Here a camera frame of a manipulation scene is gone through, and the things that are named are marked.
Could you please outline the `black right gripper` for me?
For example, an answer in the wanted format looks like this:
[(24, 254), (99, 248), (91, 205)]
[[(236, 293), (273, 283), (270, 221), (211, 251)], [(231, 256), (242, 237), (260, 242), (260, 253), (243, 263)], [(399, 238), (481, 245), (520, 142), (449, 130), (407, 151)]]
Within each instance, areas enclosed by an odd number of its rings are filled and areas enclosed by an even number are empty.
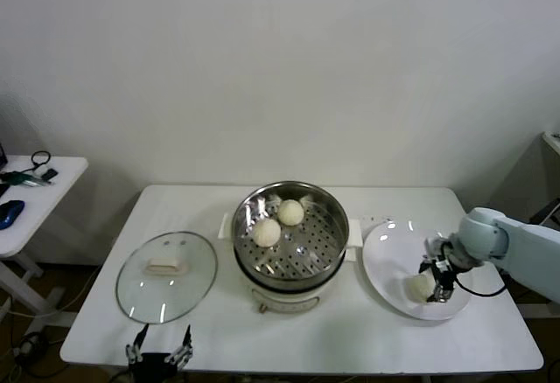
[(419, 274), (431, 274), (434, 288), (427, 297), (428, 303), (446, 303), (453, 294), (457, 270), (448, 257), (448, 247), (441, 247), (434, 258), (423, 258), (418, 269)]

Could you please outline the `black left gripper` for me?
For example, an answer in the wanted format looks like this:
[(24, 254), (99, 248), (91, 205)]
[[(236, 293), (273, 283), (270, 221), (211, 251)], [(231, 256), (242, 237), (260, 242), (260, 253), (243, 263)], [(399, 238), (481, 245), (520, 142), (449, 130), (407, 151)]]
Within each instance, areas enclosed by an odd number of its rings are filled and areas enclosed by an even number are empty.
[(142, 354), (141, 348), (148, 329), (149, 325), (145, 324), (135, 336), (133, 343), (125, 347), (132, 381), (136, 383), (166, 382), (178, 373), (178, 366), (185, 366), (193, 356), (191, 325), (186, 328), (181, 346), (172, 353)]

